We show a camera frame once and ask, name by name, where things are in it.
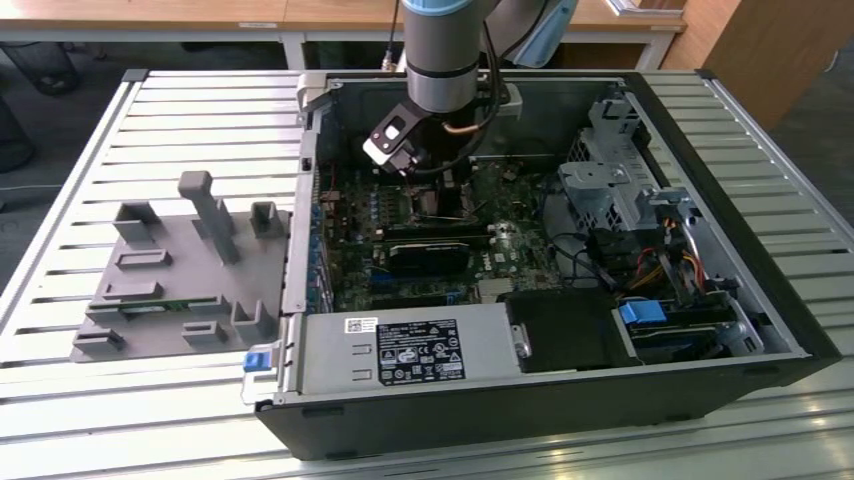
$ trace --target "wooden table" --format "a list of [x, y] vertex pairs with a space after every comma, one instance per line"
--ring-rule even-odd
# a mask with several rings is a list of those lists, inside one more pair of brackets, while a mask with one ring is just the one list
[[[393, 0], [0, 0], [0, 41], [279, 41], [302, 70], [306, 42], [383, 41], [393, 9]], [[563, 42], [643, 45], [637, 67], [658, 68], [684, 29], [579, 0]]]
[[[389, 38], [394, 0], [289, 0], [282, 41], [290, 68], [305, 69], [303, 44], [323, 41], [381, 42]], [[658, 69], [674, 35], [685, 30], [674, 18], [626, 18], [605, 0], [578, 0], [563, 43], [642, 44], [638, 69]], [[398, 18], [403, 29], [403, 14]]]
[[0, 41], [278, 41], [289, 0], [0, 0]]

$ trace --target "barcode sticker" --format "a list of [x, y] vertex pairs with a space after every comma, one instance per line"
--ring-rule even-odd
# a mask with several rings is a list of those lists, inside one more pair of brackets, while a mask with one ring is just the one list
[[279, 28], [279, 24], [267, 22], [241, 22], [238, 26], [241, 28]]
[[346, 318], [345, 333], [377, 332], [377, 317]]

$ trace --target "desk leg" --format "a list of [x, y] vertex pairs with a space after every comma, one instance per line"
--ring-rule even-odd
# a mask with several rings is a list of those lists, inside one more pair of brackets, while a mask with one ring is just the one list
[[673, 43], [674, 32], [657, 32], [650, 42], [643, 48], [641, 59], [638, 60], [638, 70], [658, 70], [668, 55], [670, 44]]
[[303, 50], [306, 34], [303, 32], [282, 32], [279, 41], [285, 47], [289, 70], [306, 70], [306, 53]]

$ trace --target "motherboard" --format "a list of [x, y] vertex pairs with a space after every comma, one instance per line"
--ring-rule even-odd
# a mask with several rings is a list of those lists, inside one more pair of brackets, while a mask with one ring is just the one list
[[353, 170], [319, 198], [334, 311], [493, 303], [558, 288], [543, 233], [549, 176], [511, 157], [475, 161], [462, 184]]

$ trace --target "white table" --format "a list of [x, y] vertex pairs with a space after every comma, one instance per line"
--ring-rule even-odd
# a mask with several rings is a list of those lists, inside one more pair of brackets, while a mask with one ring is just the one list
[[[188, 213], [178, 178], [184, 169], [206, 168], [231, 211], [259, 199], [291, 207], [297, 74], [152, 72], [119, 86], [0, 299], [0, 478], [717, 480], [850, 470], [850, 226], [717, 82], [690, 72], [646, 78], [846, 355], [841, 363], [697, 421], [301, 462], [241, 402], [242, 353], [94, 364], [66, 359], [118, 238], [108, 222], [119, 202], [154, 199], [160, 215]], [[678, 185], [673, 162], [664, 150], [654, 154]]]

